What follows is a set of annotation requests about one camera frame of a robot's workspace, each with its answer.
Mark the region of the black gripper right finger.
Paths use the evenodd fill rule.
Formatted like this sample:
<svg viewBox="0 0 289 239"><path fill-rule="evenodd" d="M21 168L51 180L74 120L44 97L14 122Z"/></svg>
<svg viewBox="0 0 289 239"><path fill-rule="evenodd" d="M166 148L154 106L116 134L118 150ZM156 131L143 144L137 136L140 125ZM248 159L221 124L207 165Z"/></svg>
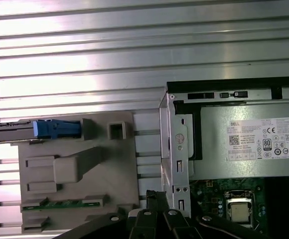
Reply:
<svg viewBox="0 0 289 239"><path fill-rule="evenodd" d="M268 236L247 229L227 219L210 214L186 218L171 209L164 191L159 192L159 205L164 220L175 239L267 239Z"/></svg>

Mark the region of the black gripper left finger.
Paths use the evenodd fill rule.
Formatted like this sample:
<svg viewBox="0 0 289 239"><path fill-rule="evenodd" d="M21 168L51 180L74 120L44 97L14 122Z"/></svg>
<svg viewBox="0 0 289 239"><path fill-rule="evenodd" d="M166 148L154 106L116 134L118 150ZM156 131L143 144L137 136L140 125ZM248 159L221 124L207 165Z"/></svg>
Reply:
<svg viewBox="0 0 289 239"><path fill-rule="evenodd" d="M158 214L163 211L163 192L147 190L146 208L135 217L108 213L73 228L58 239L154 239Z"/></svg>

